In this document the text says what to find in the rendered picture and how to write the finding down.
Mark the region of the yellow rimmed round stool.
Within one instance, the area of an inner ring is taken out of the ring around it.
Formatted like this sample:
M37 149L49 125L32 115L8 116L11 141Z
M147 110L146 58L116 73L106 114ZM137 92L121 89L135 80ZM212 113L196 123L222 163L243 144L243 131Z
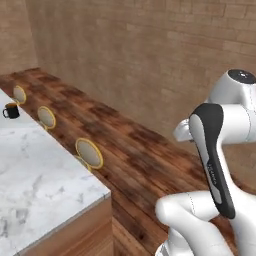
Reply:
M56 118L54 113L46 106L40 106L37 110L37 115L39 118L39 124L45 130L54 129L56 126Z
M25 93L24 89L21 86L18 86L18 85L16 85L13 88L13 96L14 96L14 101L18 105L24 104L27 100L27 96L26 96L26 93Z
M76 154L74 157L86 167L87 170L101 169L104 164L99 148L89 139L78 138L75 142Z

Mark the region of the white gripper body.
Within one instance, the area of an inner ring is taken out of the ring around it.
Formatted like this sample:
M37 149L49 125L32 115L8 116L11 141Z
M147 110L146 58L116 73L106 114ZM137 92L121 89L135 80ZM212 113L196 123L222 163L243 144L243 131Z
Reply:
M173 135L178 142L193 142L192 135L189 130L189 120L182 120L173 131Z

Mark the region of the black cup of hot chocolate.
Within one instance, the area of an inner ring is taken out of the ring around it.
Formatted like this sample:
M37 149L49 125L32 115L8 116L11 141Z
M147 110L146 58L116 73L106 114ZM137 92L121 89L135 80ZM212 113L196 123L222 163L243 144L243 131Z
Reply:
M5 118L16 119L20 116L18 105L16 103L8 103L2 111Z

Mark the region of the marble topped wooden dining counter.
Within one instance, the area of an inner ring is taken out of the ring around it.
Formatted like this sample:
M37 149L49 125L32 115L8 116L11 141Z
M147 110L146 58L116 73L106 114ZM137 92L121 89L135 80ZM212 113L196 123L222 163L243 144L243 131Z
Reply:
M11 102L0 90L0 256L114 256L111 191Z

